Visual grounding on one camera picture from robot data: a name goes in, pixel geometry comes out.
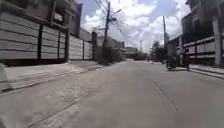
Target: road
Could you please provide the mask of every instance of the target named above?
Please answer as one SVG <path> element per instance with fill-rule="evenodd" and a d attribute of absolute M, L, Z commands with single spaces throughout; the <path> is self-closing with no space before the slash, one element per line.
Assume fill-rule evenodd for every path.
<path fill-rule="evenodd" d="M 122 62 L 0 96 L 0 119 L 7 128 L 223 128 L 223 83 Z"/>

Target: gate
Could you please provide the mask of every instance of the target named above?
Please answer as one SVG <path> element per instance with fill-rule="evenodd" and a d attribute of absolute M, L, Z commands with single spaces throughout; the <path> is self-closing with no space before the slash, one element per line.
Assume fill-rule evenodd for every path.
<path fill-rule="evenodd" d="M 9 65 L 66 61 L 66 30 L 26 17 L 0 13 L 0 61 Z"/>
<path fill-rule="evenodd" d="M 69 59 L 92 60 L 92 44 L 71 35 L 69 40 Z"/>

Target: motorcycle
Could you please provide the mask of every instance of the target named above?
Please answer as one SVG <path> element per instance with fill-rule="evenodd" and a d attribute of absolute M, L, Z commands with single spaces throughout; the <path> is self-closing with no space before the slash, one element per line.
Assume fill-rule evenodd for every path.
<path fill-rule="evenodd" d="M 187 68 L 188 71 L 190 70 L 188 60 L 185 60 L 184 64 L 182 64 L 182 65 L 178 62 L 180 62 L 180 61 L 176 57 L 169 57 L 166 61 L 166 68 L 169 71 L 176 69 L 177 67 Z"/>

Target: road crack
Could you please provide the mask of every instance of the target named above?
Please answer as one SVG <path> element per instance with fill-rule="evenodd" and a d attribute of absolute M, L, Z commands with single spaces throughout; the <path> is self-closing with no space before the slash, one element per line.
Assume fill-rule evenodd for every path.
<path fill-rule="evenodd" d="M 160 87 L 160 85 L 154 81 L 154 87 L 165 97 L 165 99 L 171 104 L 172 108 L 179 113 L 179 108 L 177 107 L 177 105 L 174 103 L 174 101 L 166 94 L 166 92 Z"/>

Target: house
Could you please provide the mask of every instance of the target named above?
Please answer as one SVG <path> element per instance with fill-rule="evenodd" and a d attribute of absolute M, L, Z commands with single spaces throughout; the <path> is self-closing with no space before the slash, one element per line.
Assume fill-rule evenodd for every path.
<path fill-rule="evenodd" d="M 187 0 L 191 13 L 182 19 L 183 34 L 194 33 L 204 38 L 213 35 L 214 16 L 224 15 L 224 0 Z"/>
<path fill-rule="evenodd" d="M 82 4 L 74 0 L 0 0 L 16 5 L 30 15 L 49 23 L 56 23 L 69 28 L 76 37 L 79 36 Z"/>

